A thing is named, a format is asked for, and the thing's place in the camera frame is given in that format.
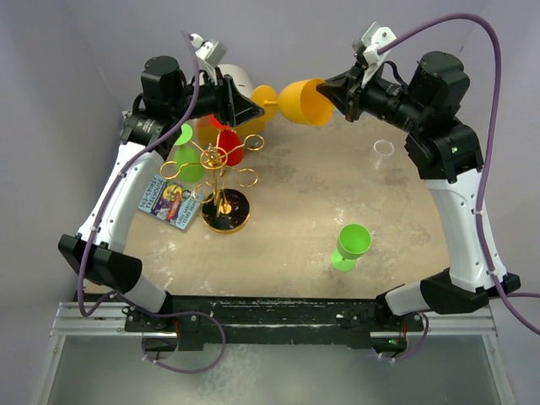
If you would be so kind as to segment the orange wine glass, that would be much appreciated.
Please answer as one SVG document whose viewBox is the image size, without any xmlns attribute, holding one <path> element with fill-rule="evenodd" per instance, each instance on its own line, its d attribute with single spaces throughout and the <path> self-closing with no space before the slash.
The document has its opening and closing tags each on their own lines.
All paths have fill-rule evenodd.
<svg viewBox="0 0 540 405">
<path fill-rule="evenodd" d="M 254 89 L 251 100 L 264 110 L 264 121 L 270 121 L 280 113 L 290 122 L 321 127 L 331 120 L 334 112 L 332 102 L 317 90 L 317 86 L 324 83 L 322 78 L 296 81 L 279 94 L 264 84 Z"/>
</svg>

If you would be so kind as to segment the red wine glass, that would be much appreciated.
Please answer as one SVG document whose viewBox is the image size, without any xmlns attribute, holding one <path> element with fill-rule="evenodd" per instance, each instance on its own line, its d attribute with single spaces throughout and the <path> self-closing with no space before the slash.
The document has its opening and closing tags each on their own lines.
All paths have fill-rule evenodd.
<svg viewBox="0 0 540 405">
<path fill-rule="evenodd" d="M 237 133 L 228 125 L 222 124 L 214 115 L 210 116 L 210 123 L 219 130 L 216 139 L 221 156 L 227 155 L 228 166 L 238 165 L 244 158 L 242 141 Z"/>
</svg>

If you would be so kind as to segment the gold wine glass rack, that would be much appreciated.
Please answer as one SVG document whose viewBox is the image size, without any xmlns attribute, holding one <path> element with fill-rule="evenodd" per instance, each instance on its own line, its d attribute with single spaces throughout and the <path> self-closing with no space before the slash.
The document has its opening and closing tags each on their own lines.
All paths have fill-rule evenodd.
<svg viewBox="0 0 540 405">
<path fill-rule="evenodd" d="M 256 145 L 250 151 L 259 151 L 264 138 L 259 134 L 247 135 L 242 141 L 243 151 L 246 142 L 254 139 Z M 201 152 L 200 164 L 205 169 L 203 178 L 193 184 L 193 196 L 201 203 L 201 216 L 206 226 L 218 234 L 232 234 L 241 230 L 251 216 L 251 205 L 243 188 L 251 188 L 258 183 L 257 172 L 248 167 L 228 166 L 227 155 L 221 156 L 216 141 L 203 147 L 191 140 L 192 147 Z M 178 180 L 172 159 L 166 160 L 159 168 L 159 174 L 166 180 Z"/>
</svg>

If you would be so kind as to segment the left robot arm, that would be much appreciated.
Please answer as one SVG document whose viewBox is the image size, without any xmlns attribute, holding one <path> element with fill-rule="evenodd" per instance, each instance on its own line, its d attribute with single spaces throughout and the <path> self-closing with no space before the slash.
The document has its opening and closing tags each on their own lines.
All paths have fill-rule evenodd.
<svg viewBox="0 0 540 405">
<path fill-rule="evenodd" d="M 84 281 L 106 286 L 145 310 L 143 319 L 155 331 L 173 322 L 171 295 L 143 275 L 143 264 L 124 250 L 127 234 L 143 193 L 158 173 L 181 125 L 213 115 L 236 127 L 262 116 L 262 108 L 244 96 L 235 81 L 217 71 L 215 78 L 195 73 L 186 80 L 174 57 L 145 62 L 142 92 L 121 133 L 116 163 L 90 216 L 75 235 L 62 235 L 58 250 Z"/>
</svg>

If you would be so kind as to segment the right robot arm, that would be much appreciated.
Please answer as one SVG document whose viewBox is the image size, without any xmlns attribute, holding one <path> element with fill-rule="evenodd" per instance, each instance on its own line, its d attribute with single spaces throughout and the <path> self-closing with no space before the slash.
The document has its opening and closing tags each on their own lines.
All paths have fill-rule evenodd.
<svg viewBox="0 0 540 405">
<path fill-rule="evenodd" d="M 376 323 L 394 330 L 417 311 L 471 313 L 500 293 L 517 291 L 521 280 L 506 271 L 487 218 L 483 228 L 490 258 L 478 240 L 475 217 L 484 161 L 477 134 L 456 118 L 470 84 L 462 62 L 449 53 L 429 52 L 409 84 L 400 78 L 389 82 L 381 70 L 364 84 L 366 74 L 366 63 L 356 62 L 316 90 L 349 122 L 366 112 L 407 134 L 405 149 L 435 202 L 450 259 L 442 272 L 379 295 Z"/>
</svg>

